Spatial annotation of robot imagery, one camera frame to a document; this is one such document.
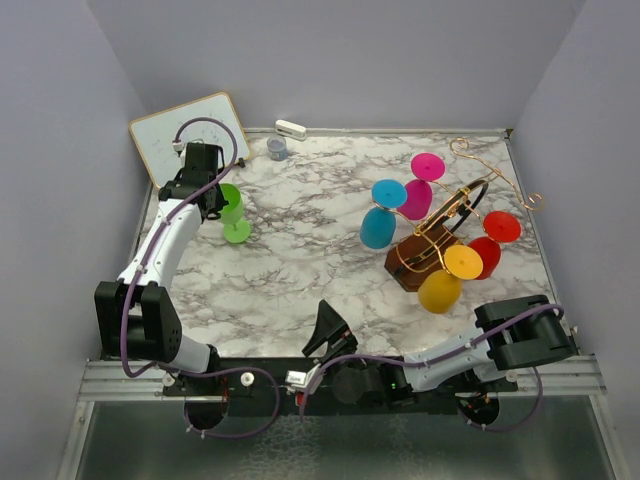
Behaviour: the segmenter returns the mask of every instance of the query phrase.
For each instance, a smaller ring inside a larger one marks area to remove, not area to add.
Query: marble surface
[[[478,210],[515,214],[523,235],[503,246],[491,278],[464,283],[460,300],[445,315],[424,310],[417,294],[405,292],[386,272],[386,250],[369,250],[360,242],[362,218],[373,206],[371,187],[384,178],[412,180],[410,161],[416,153],[443,157],[447,172],[441,181],[453,188],[486,173],[478,162],[454,159],[451,138],[288,139],[289,158],[274,162],[267,156],[266,136],[252,136],[255,157],[224,182],[241,190],[253,232],[246,243],[231,245],[219,222],[205,222],[189,243],[171,286],[184,333],[215,345],[223,356],[300,356],[324,298],[351,326],[359,352],[393,355],[457,334],[473,323],[473,309],[484,303],[540,293],[553,298],[528,216],[501,181],[490,185]],[[474,154],[515,180],[502,139],[467,138]],[[433,205],[448,197],[437,188],[434,193]],[[143,235],[156,209],[154,192]],[[395,239],[411,233],[401,219],[397,224]],[[473,216],[458,233],[468,240],[483,235]]]

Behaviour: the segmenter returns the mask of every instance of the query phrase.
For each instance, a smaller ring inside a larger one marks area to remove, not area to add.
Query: metal frame
[[[269,133],[271,128],[247,129],[247,133]],[[501,138],[507,147],[509,157],[516,173],[516,180],[523,195],[526,191],[522,186],[521,175],[515,162],[513,149],[508,135],[504,129],[496,130],[449,130],[449,129],[311,129],[312,135],[336,136],[336,135],[416,135],[425,133],[438,133],[443,135],[476,134],[495,135]],[[130,259],[133,258],[138,246],[142,227],[149,205],[150,195],[153,192],[151,183],[148,184],[140,219],[135,237],[132,242]],[[540,249],[541,257],[549,278],[551,290],[558,299],[551,270],[540,240],[535,219],[531,212],[527,212],[533,232]],[[132,367],[141,366],[144,362],[131,362]],[[604,379],[598,367],[595,356],[579,356],[546,365],[539,368],[545,395],[588,395],[591,400],[594,415],[605,444],[606,453],[611,462],[616,479],[630,480],[631,474],[626,464],[620,441],[615,432],[613,420],[604,394],[606,387]],[[518,370],[517,392],[501,393],[499,396],[533,397],[537,395],[537,382],[533,373],[528,369]],[[63,453],[62,462],[58,471],[58,480],[69,480],[77,477],[84,445],[89,434],[89,428],[94,411],[95,402],[148,402],[148,401],[184,401],[184,397],[164,397],[162,395],[161,370],[150,369],[137,379],[130,379],[124,375],[120,362],[114,361],[89,361],[85,367],[84,377],[80,386],[78,403],[69,431],[69,436]],[[220,397],[188,397],[190,401],[219,401]]]

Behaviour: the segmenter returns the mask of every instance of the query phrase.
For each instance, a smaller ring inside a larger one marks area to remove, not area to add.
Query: gray wall
[[[513,143],[553,275],[640,471],[640,2],[588,0]]]
[[[4,2],[0,58],[0,477],[40,480],[98,353],[93,290],[131,245],[145,111],[82,0]]]
[[[245,127],[515,125],[582,0],[88,0],[145,106]]]

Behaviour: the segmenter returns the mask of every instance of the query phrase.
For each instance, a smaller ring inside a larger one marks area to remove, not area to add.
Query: purple cable
[[[529,318],[533,315],[537,315],[539,313],[542,312],[546,312],[548,310],[558,310],[558,316],[559,318],[562,318],[562,315],[564,314],[564,308],[562,308],[560,305],[556,305],[556,304],[546,304],[546,305],[539,305],[537,307],[533,307],[529,310],[527,310],[526,312],[522,312],[519,315],[516,315],[515,317],[507,320],[506,322],[498,325],[495,328],[492,328],[491,330],[489,330],[488,332],[483,333],[482,335],[479,335],[478,337],[472,339],[469,343],[471,344],[471,346],[476,346],[478,343],[480,343],[483,340],[486,340],[487,338],[495,335],[496,333],[500,333],[503,330],[511,327],[512,325],[524,320],[525,318]],[[311,379],[309,380],[309,385],[307,385],[307,388],[305,388],[303,390],[303,395],[302,395],[302,399],[300,401],[300,407],[299,407],[299,413],[300,413],[300,422],[304,422],[304,409],[305,406],[307,404],[307,400],[309,398],[310,392],[311,390],[313,390],[313,387],[315,387],[315,383],[318,380],[322,379],[322,375],[324,374],[325,371],[327,371],[330,367],[332,367],[333,365],[337,364],[337,363],[343,363],[346,362],[348,360],[369,360],[372,362],[380,362],[380,363],[387,363],[389,365],[395,365],[397,367],[405,367],[405,368],[420,368],[420,367],[428,367],[431,365],[436,365],[437,363],[443,362],[445,360],[449,360],[450,358],[455,357],[456,355],[460,355],[461,353],[465,352],[467,350],[467,348],[463,345],[460,346],[458,348],[453,349],[450,352],[444,353],[438,357],[432,358],[432,359],[427,359],[424,362],[403,362],[402,360],[393,360],[391,358],[384,358],[384,357],[377,357],[374,355],[361,355],[361,354],[351,354],[351,355],[343,355],[341,357],[336,357],[333,360],[329,360],[327,363],[325,363],[323,366],[321,366],[313,375],[313,377],[311,377]],[[539,374],[537,373],[536,370],[536,375],[538,377],[538,396],[540,397],[539,401],[536,402],[536,406],[534,407],[534,411],[532,411],[532,413],[524,420],[528,420],[531,416],[533,416],[534,413],[536,413],[540,407],[540,404],[542,403],[542,380],[540,379]]]
[[[261,425],[260,427],[250,430],[248,432],[245,433],[215,433],[212,432],[210,430],[198,430],[198,429],[193,429],[193,431],[199,433],[199,434],[204,434],[207,437],[213,437],[213,438],[222,438],[222,439],[227,439],[227,440],[239,440],[239,439],[243,439],[243,438],[249,438],[249,437],[253,437],[254,435],[258,435],[259,433],[264,432],[267,428],[269,428],[273,422],[276,421],[276,418],[278,418],[278,412],[280,411],[280,392],[278,391],[278,382],[276,382],[276,379],[273,378],[273,375],[271,375],[269,372],[267,372],[266,370],[263,370],[262,368],[256,368],[256,367],[236,367],[236,368],[229,368],[227,370],[220,370],[219,372],[211,372],[211,373],[192,373],[189,376],[191,377],[196,377],[196,378],[212,378],[212,377],[218,377],[220,375],[229,375],[232,373],[244,373],[244,372],[256,372],[259,373],[261,375],[264,375],[265,377],[267,377],[269,379],[269,381],[271,382],[271,384],[273,385],[274,388],[274,393],[275,393],[275,405],[273,407],[273,412],[271,413],[271,417],[269,417],[269,420]],[[186,412],[186,408],[184,411],[184,419],[187,422],[187,425],[189,425],[189,427],[192,427],[191,422],[187,416],[187,412]]]
[[[538,395],[536,397],[536,403],[533,405],[533,408],[531,409],[531,411],[527,414],[526,417],[524,417],[522,420],[520,420],[518,423],[514,423],[513,425],[507,425],[505,427],[492,427],[490,425],[480,425],[479,423],[474,422],[473,420],[470,420],[462,410],[460,410],[460,408],[458,408],[458,413],[460,414],[460,416],[464,419],[464,421],[467,423],[467,425],[473,427],[473,428],[477,428],[478,430],[482,430],[484,432],[491,432],[491,433],[508,433],[508,432],[512,432],[522,426],[524,426],[525,424],[527,424],[529,422],[529,420],[531,420],[539,411],[540,411],[540,407],[542,406],[542,398],[543,398],[543,390],[542,390],[542,378],[540,377],[540,372],[538,372],[537,368],[533,368],[533,373],[536,374],[536,381],[538,383]]]
[[[188,120],[187,122],[183,123],[182,126],[176,132],[176,137],[174,139],[174,142],[179,142],[180,135],[182,135],[182,132],[184,131],[184,129],[196,122],[211,122],[219,126],[220,128],[222,128],[227,133],[227,135],[229,135],[229,138],[231,139],[231,144],[233,145],[233,155],[231,156],[231,161],[229,162],[229,165],[227,165],[227,167],[216,176],[216,178],[214,178],[211,182],[207,183],[205,186],[203,186],[199,190],[193,192],[191,195],[185,198],[182,202],[180,202],[173,210],[171,210],[167,214],[166,223],[160,224],[160,227],[158,228],[158,230],[156,230],[153,237],[151,237],[147,250],[144,252],[144,254],[142,255],[142,258],[140,259],[139,268],[141,270],[144,270],[144,267],[149,262],[149,257],[153,253],[153,249],[156,246],[156,243],[158,243],[158,240],[162,236],[162,233],[164,232],[168,224],[171,222],[173,217],[175,217],[180,212],[180,210],[182,210],[186,205],[191,203],[192,200],[198,198],[200,195],[202,195],[206,191],[216,186],[220,182],[220,180],[222,180],[229,173],[233,165],[236,163],[236,159],[238,158],[238,142],[236,140],[236,137],[233,135],[233,132],[229,129],[229,127],[227,127],[221,121],[216,120],[215,118],[196,117],[196,118],[192,118],[191,120]],[[131,279],[131,283],[129,284],[129,287],[127,288],[127,294],[124,297],[124,306],[122,308],[122,320],[120,322],[120,359],[122,362],[122,370],[124,370],[125,375],[129,378],[139,377],[149,368],[153,367],[154,365],[157,365],[156,362],[150,362],[136,372],[132,371],[131,368],[129,367],[129,357],[127,355],[127,330],[129,327],[129,308],[131,306],[131,301],[133,300],[133,293],[136,288],[136,285],[138,284],[138,281],[142,276],[141,270],[136,271],[136,273],[133,276],[133,279]]]

